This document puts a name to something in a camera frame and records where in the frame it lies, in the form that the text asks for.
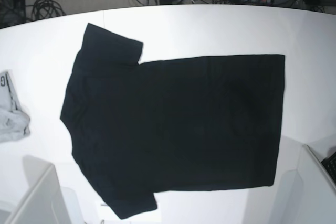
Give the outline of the black T-shirt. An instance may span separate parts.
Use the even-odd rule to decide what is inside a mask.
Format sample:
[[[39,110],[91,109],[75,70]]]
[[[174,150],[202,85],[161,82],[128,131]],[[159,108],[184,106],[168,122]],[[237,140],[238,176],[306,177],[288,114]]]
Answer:
[[[88,24],[61,121],[72,155],[120,218],[157,208],[155,193],[274,184],[284,55],[140,63],[141,42]]]

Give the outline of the grey folded garment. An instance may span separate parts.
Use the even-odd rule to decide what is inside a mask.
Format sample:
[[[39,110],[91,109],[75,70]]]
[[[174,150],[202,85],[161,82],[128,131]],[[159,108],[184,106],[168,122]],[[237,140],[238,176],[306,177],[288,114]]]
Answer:
[[[30,117],[22,110],[8,71],[1,72],[1,143],[30,135]]]

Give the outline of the white box left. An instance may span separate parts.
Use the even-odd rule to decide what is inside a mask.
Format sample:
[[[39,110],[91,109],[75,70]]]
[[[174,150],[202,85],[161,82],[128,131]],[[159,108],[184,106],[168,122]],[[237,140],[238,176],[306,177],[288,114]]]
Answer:
[[[37,176],[5,223],[72,223],[53,164]]]

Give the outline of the white box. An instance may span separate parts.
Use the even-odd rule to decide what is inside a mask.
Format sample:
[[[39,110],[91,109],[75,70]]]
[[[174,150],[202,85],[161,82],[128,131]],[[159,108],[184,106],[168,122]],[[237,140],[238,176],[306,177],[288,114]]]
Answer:
[[[37,176],[5,223],[72,223],[53,164]]]
[[[307,145],[300,152],[281,222],[335,224],[335,184]]]

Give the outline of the white box right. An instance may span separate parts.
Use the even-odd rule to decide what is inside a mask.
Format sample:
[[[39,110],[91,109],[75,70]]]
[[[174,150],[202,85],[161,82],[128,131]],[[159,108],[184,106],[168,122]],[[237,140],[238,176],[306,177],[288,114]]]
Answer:
[[[300,152],[281,222],[335,224],[335,184],[307,145]]]

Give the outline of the black keyboard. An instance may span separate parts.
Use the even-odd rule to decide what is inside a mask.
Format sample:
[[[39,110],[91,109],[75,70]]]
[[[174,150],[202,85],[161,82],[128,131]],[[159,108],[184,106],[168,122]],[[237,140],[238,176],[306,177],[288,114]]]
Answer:
[[[330,178],[336,183],[336,153],[322,161],[322,165],[329,174]]]

